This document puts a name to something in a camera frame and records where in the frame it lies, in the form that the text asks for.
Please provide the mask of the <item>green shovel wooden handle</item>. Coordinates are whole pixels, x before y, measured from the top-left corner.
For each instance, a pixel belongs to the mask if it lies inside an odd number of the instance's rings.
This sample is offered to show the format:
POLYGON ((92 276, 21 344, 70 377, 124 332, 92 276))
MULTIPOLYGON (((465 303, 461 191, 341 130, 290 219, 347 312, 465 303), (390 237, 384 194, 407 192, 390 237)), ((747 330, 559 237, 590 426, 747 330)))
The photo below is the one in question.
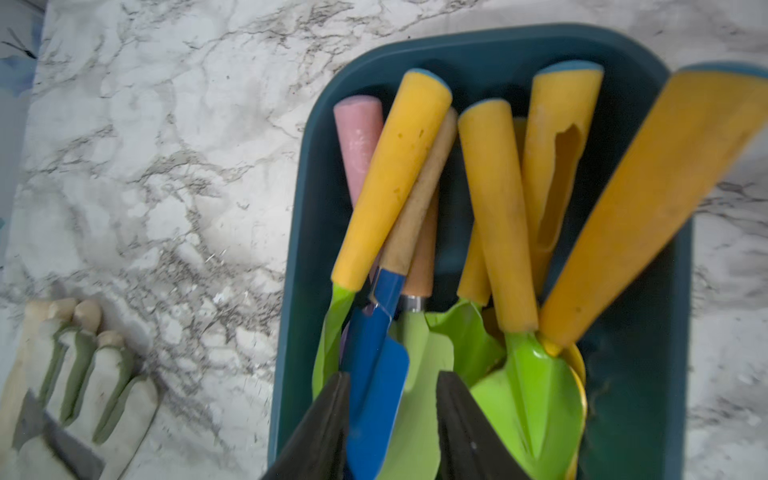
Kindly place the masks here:
POLYGON ((439 373, 453 367, 454 347, 430 330, 426 303, 432 296, 439 194, 432 197, 401 294, 390 337, 409 356, 409 368, 395 425, 378 474, 380 479, 434 479, 441 452, 436 388, 439 373))

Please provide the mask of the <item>green narrow shovel yellow handle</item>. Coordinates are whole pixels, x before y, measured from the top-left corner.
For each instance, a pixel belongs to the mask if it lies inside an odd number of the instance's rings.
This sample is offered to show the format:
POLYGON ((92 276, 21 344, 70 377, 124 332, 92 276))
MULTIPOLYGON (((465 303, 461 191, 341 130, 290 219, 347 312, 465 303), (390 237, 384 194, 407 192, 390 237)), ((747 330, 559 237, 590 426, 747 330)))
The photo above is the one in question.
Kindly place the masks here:
POLYGON ((318 396, 338 370, 342 325, 427 159, 452 92, 437 75, 408 70, 383 128, 331 274, 332 294, 312 373, 318 396))

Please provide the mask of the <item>blue shovel wooden handle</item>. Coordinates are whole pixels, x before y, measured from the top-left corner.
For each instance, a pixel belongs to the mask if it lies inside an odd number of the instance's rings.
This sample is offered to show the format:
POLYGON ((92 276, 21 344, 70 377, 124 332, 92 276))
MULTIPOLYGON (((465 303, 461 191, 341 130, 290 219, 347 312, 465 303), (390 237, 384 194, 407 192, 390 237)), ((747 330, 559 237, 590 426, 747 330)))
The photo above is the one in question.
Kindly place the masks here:
POLYGON ((457 112, 450 108, 383 245, 369 303, 350 320, 342 359, 350 375, 345 479, 374 479, 385 460, 409 369, 406 348, 388 331, 456 133, 457 112))

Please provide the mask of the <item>yellow scoop shovel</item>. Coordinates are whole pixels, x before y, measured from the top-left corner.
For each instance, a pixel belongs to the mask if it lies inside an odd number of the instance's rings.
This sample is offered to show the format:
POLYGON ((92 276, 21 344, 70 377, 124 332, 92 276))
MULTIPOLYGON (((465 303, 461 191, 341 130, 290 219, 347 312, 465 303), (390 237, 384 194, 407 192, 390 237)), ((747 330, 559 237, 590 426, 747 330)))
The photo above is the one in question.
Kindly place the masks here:
POLYGON ((592 209, 540 314, 584 340, 583 479, 682 475, 693 212, 767 125, 767 72, 675 72, 592 209))

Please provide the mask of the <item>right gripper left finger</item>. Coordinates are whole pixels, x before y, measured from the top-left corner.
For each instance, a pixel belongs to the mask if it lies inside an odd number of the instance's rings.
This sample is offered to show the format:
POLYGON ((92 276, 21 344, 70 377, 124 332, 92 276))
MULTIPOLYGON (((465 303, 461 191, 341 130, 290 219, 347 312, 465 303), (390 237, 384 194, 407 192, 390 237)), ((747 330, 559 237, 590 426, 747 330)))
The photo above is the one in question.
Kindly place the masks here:
POLYGON ((350 375, 334 373, 262 479, 342 479, 349 397, 350 375))

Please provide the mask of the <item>green leaf shovel yellow handle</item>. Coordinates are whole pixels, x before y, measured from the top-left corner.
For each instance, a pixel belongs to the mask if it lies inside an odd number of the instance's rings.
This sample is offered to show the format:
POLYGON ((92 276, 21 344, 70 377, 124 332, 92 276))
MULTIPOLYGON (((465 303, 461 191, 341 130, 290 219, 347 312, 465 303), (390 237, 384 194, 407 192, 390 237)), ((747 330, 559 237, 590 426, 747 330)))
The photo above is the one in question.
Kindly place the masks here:
POLYGON ((456 294, 458 300, 449 310, 427 313, 426 322, 432 332, 451 340, 453 371, 471 387, 506 355, 503 343, 487 332, 482 316, 491 298, 491 287, 476 224, 471 230, 456 294))

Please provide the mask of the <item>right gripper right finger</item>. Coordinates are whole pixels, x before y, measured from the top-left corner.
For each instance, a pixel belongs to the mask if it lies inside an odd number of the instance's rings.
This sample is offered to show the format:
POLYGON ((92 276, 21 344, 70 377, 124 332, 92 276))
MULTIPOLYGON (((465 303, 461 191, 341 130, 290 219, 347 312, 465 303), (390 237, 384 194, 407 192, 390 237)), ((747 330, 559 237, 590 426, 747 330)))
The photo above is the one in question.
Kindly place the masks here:
POLYGON ((442 479, 529 479, 456 373, 439 373, 436 402, 442 479))

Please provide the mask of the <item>purple shovel pink handle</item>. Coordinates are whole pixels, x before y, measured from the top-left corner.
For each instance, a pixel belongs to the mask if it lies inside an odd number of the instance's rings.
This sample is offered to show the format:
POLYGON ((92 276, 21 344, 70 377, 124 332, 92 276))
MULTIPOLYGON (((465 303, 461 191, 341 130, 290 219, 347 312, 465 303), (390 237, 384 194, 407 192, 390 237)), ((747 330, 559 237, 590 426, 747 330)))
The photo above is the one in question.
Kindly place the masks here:
POLYGON ((354 95, 339 101, 333 114, 348 191, 355 207, 383 128, 382 103, 374 96, 354 95))

